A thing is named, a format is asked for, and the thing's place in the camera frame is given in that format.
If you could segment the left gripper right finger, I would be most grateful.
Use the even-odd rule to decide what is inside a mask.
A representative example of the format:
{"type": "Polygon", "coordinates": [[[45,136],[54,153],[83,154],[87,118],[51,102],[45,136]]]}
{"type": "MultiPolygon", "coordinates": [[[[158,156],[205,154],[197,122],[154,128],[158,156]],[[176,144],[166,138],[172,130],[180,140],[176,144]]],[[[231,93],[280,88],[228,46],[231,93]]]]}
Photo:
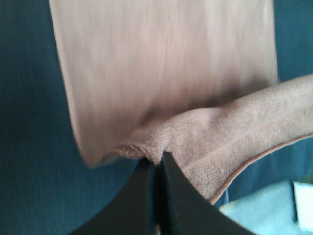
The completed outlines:
{"type": "Polygon", "coordinates": [[[160,196],[162,235],[253,234],[204,199],[169,152],[164,152],[161,160],[160,196]]]}

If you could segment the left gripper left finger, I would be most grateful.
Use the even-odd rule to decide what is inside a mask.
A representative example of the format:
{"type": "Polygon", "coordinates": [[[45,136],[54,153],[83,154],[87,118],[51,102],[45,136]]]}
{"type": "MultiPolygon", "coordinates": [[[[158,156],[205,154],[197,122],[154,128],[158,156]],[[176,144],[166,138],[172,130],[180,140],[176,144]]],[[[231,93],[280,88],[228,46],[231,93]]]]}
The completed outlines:
{"type": "Polygon", "coordinates": [[[72,235],[153,235],[155,167],[140,160],[114,199],[72,235]]]}

